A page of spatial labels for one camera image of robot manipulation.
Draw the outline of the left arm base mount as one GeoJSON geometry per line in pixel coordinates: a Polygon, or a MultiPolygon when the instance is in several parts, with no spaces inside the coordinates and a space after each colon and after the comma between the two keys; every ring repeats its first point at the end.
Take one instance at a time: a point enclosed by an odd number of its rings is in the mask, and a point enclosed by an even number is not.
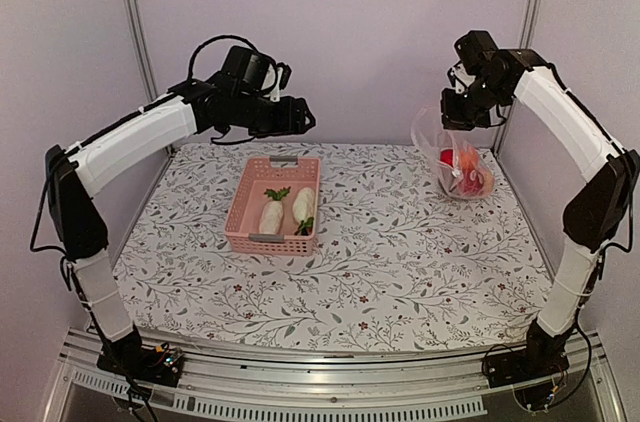
{"type": "Polygon", "coordinates": [[[136,327],[116,342],[98,329],[102,352],[97,367],[134,381],[149,382],[175,388],[184,366],[184,352],[164,342],[154,348],[144,347],[136,327]]]}

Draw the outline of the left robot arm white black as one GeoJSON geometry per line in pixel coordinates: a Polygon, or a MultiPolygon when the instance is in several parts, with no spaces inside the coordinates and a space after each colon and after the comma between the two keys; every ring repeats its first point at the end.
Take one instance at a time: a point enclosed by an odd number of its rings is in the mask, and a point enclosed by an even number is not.
{"type": "Polygon", "coordinates": [[[149,357],[127,338],[135,326],[112,275],[108,229],[95,196],[148,156],[209,129],[240,127],[261,139],[301,135],[315,127],[305,99],[272,100],[269,94],[267,89],[233,94],[211,81],[186,80],[85,141],[47,151],[42,202],[86,308],[103,337],[113,343],[109,357],[126,375],[141,375],[149,357]]]}

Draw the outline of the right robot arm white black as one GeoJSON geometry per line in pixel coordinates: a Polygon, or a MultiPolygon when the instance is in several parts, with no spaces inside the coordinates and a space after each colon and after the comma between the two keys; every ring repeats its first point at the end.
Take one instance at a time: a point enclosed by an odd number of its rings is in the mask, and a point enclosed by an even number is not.
{"type": "Polygon", "coordinates": [[[528,108],[566,150],[584,185],[566,205],[564,248],[548,299],[531,322],[533,342],[517,357],[517,369],[537,378],[552,366],[551,343],[567,339],[591,295],[604,253],[623,217],[632,212],[639,155],[625,149],[562,82],[554,64],[529,49],[459,51],[441,95],[442,123],[450,130],[488,128],[501,107],[528,108]]]}

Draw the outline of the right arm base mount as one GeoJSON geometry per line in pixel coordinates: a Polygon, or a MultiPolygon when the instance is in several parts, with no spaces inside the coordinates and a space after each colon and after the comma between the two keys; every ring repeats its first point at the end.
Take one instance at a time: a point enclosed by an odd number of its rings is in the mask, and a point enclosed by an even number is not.
{"type": "Polygon", "coordinates": [[[481,370],[489,386],[502,387],[566,371],[569,362],[565,345],[573,331],[571,326],[560,335],[550,336],[535,319],[527,330],[524,349],[484,356],[481,370]]]}

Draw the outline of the clear zip top bag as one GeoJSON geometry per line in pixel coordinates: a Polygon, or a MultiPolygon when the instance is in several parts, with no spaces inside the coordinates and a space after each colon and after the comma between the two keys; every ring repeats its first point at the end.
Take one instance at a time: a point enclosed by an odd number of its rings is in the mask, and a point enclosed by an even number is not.
{"type": "Polygon", "coordinates": [[[495,177],[479,151],[462,136],[438,125],[431,109],[419,110],[410,135],[448,197],[477,200],[491,195],[495,177]]]}

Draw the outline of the red apple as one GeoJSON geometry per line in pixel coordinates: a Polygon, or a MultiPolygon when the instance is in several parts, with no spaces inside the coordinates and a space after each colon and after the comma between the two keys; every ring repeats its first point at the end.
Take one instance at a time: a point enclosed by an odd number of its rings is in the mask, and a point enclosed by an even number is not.
{"type": "Polygon", "coordinates": [[[440,152],[440,162],[451,167],[457,167],[457,154],[452,148],[443,149],[440,152]]]}

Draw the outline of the yellow lemon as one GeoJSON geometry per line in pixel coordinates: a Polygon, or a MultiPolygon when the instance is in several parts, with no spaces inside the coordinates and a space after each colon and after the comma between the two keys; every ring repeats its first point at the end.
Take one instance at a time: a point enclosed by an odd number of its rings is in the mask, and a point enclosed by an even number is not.
{"type": "Polygon", "coordinates": [[[488,169],[479,168],[478,178],[481,183],[478,194],[483,197],[489,196],[495,186],[495,177],[493,173],[488,169]]]}

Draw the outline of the orange tangerine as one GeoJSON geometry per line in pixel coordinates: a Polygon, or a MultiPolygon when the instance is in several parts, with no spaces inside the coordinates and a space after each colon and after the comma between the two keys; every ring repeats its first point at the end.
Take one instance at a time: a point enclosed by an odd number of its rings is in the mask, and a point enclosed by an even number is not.
{"type": "Polygon", "coordinates": [[[459,152],[459,163],[462,173],[465,176],[477,175],[479,173],[480,156],[473,147],[459,152]]]}

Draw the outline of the red tomato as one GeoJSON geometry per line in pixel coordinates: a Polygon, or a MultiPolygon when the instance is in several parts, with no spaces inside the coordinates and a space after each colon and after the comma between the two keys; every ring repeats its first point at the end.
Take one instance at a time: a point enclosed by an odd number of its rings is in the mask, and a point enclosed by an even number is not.
{"type": "Polygon", "coordinates": [[[483,190],[484,182],[481,178],[464,178],[458,185],[458,194],[463,197],[479,196],[483,190]]]}

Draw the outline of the pink plastic basket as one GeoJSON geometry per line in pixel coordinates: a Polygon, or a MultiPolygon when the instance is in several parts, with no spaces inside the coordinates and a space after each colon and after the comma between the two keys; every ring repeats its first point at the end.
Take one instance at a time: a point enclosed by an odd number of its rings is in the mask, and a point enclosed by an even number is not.
{"type": "Polygon", "coordinates": [[[231,249],[247,254],[311,254],[319,225],[320,168],[314,157],[250,158],[225,225],[231,249]]]}

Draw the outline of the white radish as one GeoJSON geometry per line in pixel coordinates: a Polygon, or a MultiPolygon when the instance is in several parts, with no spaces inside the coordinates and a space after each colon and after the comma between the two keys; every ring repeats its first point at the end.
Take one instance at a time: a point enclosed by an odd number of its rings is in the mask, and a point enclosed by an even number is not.
{"type": "Polygon", "coordinates": [[[279,190],[266,189],[264,192],[267,202],[263,207],[258,233],[261,235],[277,235],[284,218],[284,199],[289,195],[290,187],[279,190]]]}
{"type": "Polygon", "coordinates": [[[292,206],[292,215],[297,224],[295,235],[309,235],[315,222],[315,191],[310,187],[302,188],[296,195],[292,206]]]}

